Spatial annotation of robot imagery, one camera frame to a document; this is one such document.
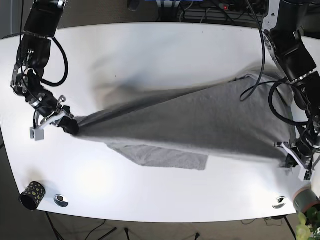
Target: cable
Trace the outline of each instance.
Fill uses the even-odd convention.
[[[188,11],[188,10],[192,7],[193,4],[194,4],[194,1],[191,2],[191,4],[190,4],[182,13],[180,13],[180,17],[179,17],[180,23],[181,23],[181,17],[182,17],[182,15],[183,15],[183,17],[184,17],[185,14],[186,14],[186,11]]]
[[[263,84],[272,84],[272,83],[277,83],[278,81],[264,81],[258,84],[258,86],[261,86]],[[240,95],[240,99],[242,98],[243,95],[245,95],[247,92],[249,92],[251,89],[253,89],[255,86],[249,87],[247,90],[245,90],[243,93]]]
[[[64,75],[63,75],[62,80],[59,81],[59,82],[53,83],[53,82],[47,81],[45,79],[41,79],[41,82],[43,82],[44,84],[46,84],[46,85],[48,85],[50,87],[58,87],[58,86],[62,85],[67,80],[68,73],[69,73],[69,64],[68,64],[67,55],[66,55],[65,50],[63,49],[63,47],[60,45],[60,43],[58,42],[58,40],[55,37],[53,37],[52,40],[53,40],[53,42],[56,44],[56,46],[59,48],[59,50],[62,53],[63,62],[64,62]]]
[[[226,18],[228,18],[235,26],[237,26],[237,24],[235,23],[235,21],[226,13],[225,10],[221,9],[213,0],[209,0],[220,12],[222,12]]]
[[[86,236],[86,238],[84,240],[87,240],[88,237],[90,236],[90,234],[92,234],[95,230],[97,230],[98,228],[100,228],[103,224],[106,223],[107,220],[104,220],[102,224],[100,224],[99,226],[97,226],[95,229],[93,229],[91,232],[89,232],[89,234]]]
[[[54,232],[54,235],[55,235],[56,239],[57,240],[64,240],[64,238],[60,235],[60,233],[57,231],[57,229],[55,228],[54,224],[52,223],[51,218],[49,216],[49,213],[47,211],[45,212],[45,215],[49,220],[50,226],[51,226],[51,228],[52,228],[52,230]]]
[[[290,229],[290,231],[291,231],[294,239],[296,239],[295,231],[292,229],[291,224],[290,224],[290,222],[289,222],[288,219],[287,219],[287,216],[284,217],[284,220],[285,220],[286,224],[288,225],[288,227],[289,227],[289,229]]]
[[[255,83],[255,85],[253,86],[251,92],[244,98],[244,99],[241,99],[240,97],[240,102],[244,102],[246,101],[248,98],[250,98],[252,96],[252,94],[254,94],[254,92],[256,91],[257,87],[259,86],[259,83],[262,79],[262,76],[264,74],[264,71],[265,71],[265,63],[266,63],[266,49],[265,49],[265,40],[264,40],[264,35],[262,33],[262,28],[261,28],[261,25],[258,21],[258,18],[257,18],[257,15],[256,13],[254,12],[249,0],[245,0],[246,1],[246,4],[248,5],[248,7],[250,8],[253,16],[254,16],[254,19],[255,19],[255,22],[258,26],[258,29],[259,29],[259,33],[260,33],[260,38],[261,38],[261,45],[262,45],[262,65],[261,65],[261,71],[260,71],[260,74],[259,74],[259,77]]]
[[[13,38],[13,37],[17,37],[17,36],[20,36],[21,35],[28,35],[29,33],[28,32],[18,32],[18,33],[14,33],[14,34],[10,34],[10,35],[7,35],[7,36],[4,36],[3,38],[1,39],[8,39],[8,38]]]
[[[234,21],[240,19],[246,12],[244,11],[239,17],[237,17],[236,19],[233,19]]]
[[[203,17],[201,18],[201,21],[200,23],[202,24],[203,20],[205,19],[207,13],[211,10],[211,8],[209,7],[206,11],[205,11],[205,14],[203,15]]]
[[[21,67],[21,73],[22,73],[22,79],[23,79],[23,75],[24,75],[24,70],[23,70],[23,61],[22,61],[22,46],[21,46],[21,42],[22,42],[22,24],[23,24],[23,20],[24,20],[24,10],[25,10],[25,0],[22,0],[22,7],[21,7],[21,22],[20,22],[20,33],[19,33],[19,41],[20,41],[20,67]]]
[[[273,96],[274,93],[276,91],[276,89],[281,85],[281,84],[287,84],[290,85],[289,83],[283,82],[283,81],[278,81],[276,82],[270,89],[269,92],[269,96],[268,96],[268,103],[269,103],[269,107],[271,112],[281,121],[285,122],[286,124],[292,125],[292,126],[306,126],[308,125],[308,121],[301,121],[301,122],[297,122],[297,121],[293,121],[291,119],[285,118],[284,116],[281,116],[275,109],[274,105],[273,105]]]
[[[253,219],[251,222],[248,222],[248,223],[244,223],[243,220],[240,220],[240,221],[241,221],[242,225],[250,225],[250,224],[252,224],[255,220],[257,220],[257,219]]]

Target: floor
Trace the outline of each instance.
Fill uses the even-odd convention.
[[[28,16],[30,4],[26,3]],[[127,0],[69,0],[60,28],[124,22],[154,22],[158,18],[155,2],[142,1],[137,12],[127,10]],[[0,134],[0,145],[3,143]],[[18,201],[19,192],[3,147],[0,150],[0,235],[3,240],[56,239],[42,211],[28,211]],[[88,233],[103,223],[101,219],[50,214],[53,224],[65,240],[85,240]],[[288,216],[293,228],[297,216]],[[125,240],[124,228],[129,228],[131,240],[290,240],[294,239],[284,220],[257,219],[208,223],[141,223],[108,220],[94,231],[89,240],[98,240],[113,227],[117,230],[110,240]]]

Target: green leaf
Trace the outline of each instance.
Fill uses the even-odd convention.
[[[311,231],[304,224],[296,226],[295,231],[296,231],[296,240],[308,240],[310,238]]]
[[[311,222],[317,221],[318,219],[318,210],[315,207],[310,207],[308,211],[306,211],[306,216]]]
[[[307,218],[302,212],[298,213],[298,219],[299,219],[299,222],[300,222],[301,225],[306,225]]]

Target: white table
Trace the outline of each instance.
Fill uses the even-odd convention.
[[[76,116],[86,116],[150,93],[229,81],[261,66],[256,29],[176,23],[134,23],[58,30],[69,60],[69,77],[48,89],[65,95]],[[320,42],[304,39],[320,64]],[[276,210],[290,197],[296,171],[273,165],[210,157],[205,171],[142,167],[103,143],[75,139],[49,126],[45,140],[30,139],[33,109],[10,88],[19,37],[0,41],[0,123],[20,192],[31,181],[46,188],[39,210],[138,222],[214,222],[294,213]],[[276,69],[267,54],[267,69]],[[44,78],[59,81],[63,58],[52,44]],[[61,208],[54,196],[67,197]]]

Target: metal bracket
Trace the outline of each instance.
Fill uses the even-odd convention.
[[[309,171],[308,165],[305,164],[305,163],[300,159],[300,157],[299,157],[294,151],[292,151],[292,150],[290,149],[289,144],[288,144],[287,142],[283,142],[283,143],[281,144],[281,147],[282,147],[289,155],[291,155],[291,156],[293,157],[293,159],[296,161],[296,163],[301,167],[300,172],[299,172],[299,176],[298,176],[299,179],[300,179],[301,181],[306,180],[306,179],[305,179],[305,178],[306,178],[306,173]],[[319,157],[319,158],[314,162],[314,164],[312,165],[312,169],[311,169],[311,172],[310,172],[310,177],[312,176],[313,171],[315,170],[315,167],[316,167],[316,165],[319,163],[319,161],[320,161],[320,157]]]
[[[67,114],[65,111],[61,111],[57,115],[52,115],[50,117],[46,117],[42,120],[42,124],[38,125],[39,121],[39,113],[36,112],[36,120],[35,120],[35,127],[30,128],[30,138],[34,139],[35,141],[40,141],[45,139],[45,131],[44,128],[50,124],[58,125],[59,121],[65,117]]]

